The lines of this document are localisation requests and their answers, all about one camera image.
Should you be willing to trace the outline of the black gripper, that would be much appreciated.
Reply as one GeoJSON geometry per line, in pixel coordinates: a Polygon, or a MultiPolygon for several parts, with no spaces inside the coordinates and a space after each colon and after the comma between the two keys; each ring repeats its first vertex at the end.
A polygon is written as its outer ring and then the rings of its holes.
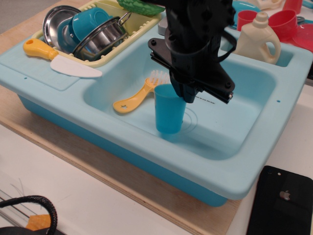
{"type": "Polygon", "coordinates": [[[235,83],[221,66],[235,49],[235,38],[222,32],[200,50],[188,53],[179,47],[169,32],[164,39],[148,41],[151,59],[169,70],[171,84],[179,97],[193,103],[198,93],[207,92],[228,103],[233,97],[235,83]]]}

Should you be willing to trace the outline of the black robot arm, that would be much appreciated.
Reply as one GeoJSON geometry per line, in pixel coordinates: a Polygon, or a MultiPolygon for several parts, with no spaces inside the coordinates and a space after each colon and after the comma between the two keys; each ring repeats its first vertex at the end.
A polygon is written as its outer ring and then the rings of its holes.
{"type": "Polygon", "coordinates": [[[169,70],[176,94],[193,103],[207,92],[224,103],[233,97],[235,84],[221,66],[237,40],[225,28],[234,23],[230,0],[152,0],[165,7],[164,39],[148,42],[151,58],[169,70]]]}

